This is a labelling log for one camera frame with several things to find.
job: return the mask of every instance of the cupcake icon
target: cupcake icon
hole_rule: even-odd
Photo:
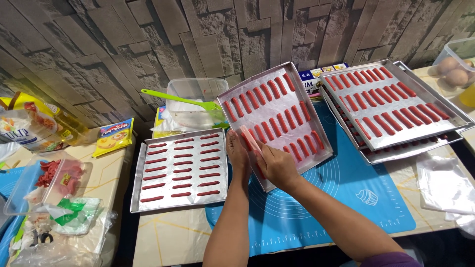
[[[371,190],[363,189],[358,194],[355,194],[363,203],[374,206],[378,203],[378,196]]]

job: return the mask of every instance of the yellow package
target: yellow package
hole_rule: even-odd
[[[17,92],[13,98],[0,98],[0,105],[7,110],[25,109],[30,117],[38,124],[43,125],[62,141],[75,145],[81,142],[89,130],[68,113],[57,106],[43,103],[33,96]]]
[[[97,147],[93,157],[126,147],[132,144],[133,118],[121,123],[101,127]]]

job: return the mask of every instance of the margarine packet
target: margarine packet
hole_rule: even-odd
[[[103,155],[132,144],[133,118],[121,123],[101,127],[93,157]]]

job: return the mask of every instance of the plastic container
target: plastic container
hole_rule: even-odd
[[[174,79],[168,83],[167,94],[197,102],[215,101],[216,97],[228,90],[228,82],[223,79]],[[205,130],[225,119],[221,110],[207,111],[198,105],[166,100],[166,109],[181,126]]]
[[[61,162],[56,169],[51,183],[43,193],[39,193],[36,199],[41,200],[36,201],[36,203],[45,202],[57,205],[66,195],[70,193],[74,194],[78,183],[85,182],[82,177],[87,173],[86,164],[62,150],[40,153],[31,158],[21,173],[15,188],[7,200],[7,204],[3,208],[3,213],[6,215],[32,213],[25,196],[37,188],[35,184],[38,182],[38,178],[40,175],[45,174],[45,172],[41,170],[41,162],[47,163],[58,160],[61,160]]]
[[[475,37],[471,37],[446,43],[432,65],[448,88],[467,88],[475,82],[474,64]]]

